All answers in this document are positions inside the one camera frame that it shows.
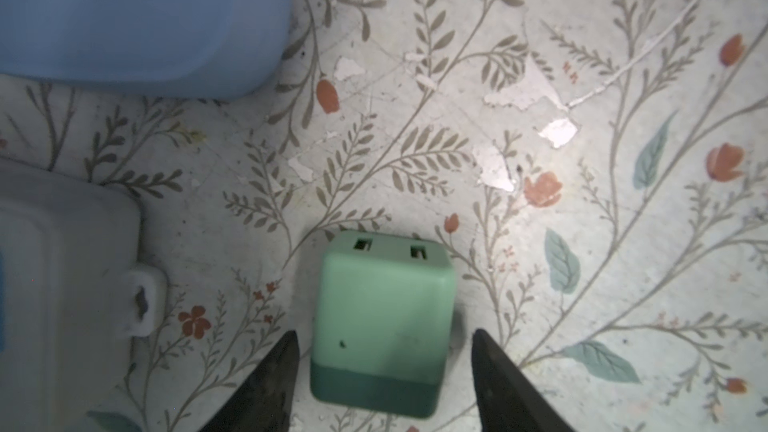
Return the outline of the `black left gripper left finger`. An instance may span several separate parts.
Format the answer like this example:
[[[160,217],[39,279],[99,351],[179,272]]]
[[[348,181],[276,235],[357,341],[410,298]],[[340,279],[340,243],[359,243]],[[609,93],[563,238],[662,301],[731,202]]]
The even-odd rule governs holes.
[[[288,431],[299,362],[297,333],[288,331],[200,432]]]

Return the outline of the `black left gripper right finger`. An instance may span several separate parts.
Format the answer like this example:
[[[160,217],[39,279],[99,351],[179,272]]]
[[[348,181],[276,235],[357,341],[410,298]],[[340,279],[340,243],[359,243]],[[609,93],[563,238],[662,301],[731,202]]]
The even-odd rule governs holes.
[[[472,335],[471,364],[483,431],[574,431],[484,329]]]

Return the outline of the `green plug adapter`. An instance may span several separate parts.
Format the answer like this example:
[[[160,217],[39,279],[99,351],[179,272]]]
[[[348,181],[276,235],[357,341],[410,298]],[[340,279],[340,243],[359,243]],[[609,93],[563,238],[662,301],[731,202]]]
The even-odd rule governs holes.
[[[428,418],[444,380],[457,291],[445,247],[343,231],[322,261],[310,389],[323,402]]]

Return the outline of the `blue square power socket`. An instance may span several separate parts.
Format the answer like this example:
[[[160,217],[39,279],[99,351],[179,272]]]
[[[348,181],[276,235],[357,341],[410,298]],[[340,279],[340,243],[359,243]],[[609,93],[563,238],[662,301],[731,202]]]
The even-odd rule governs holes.
[[[292,0],[1,0],[6,75],[126,94],[235,99],[265,83]]]

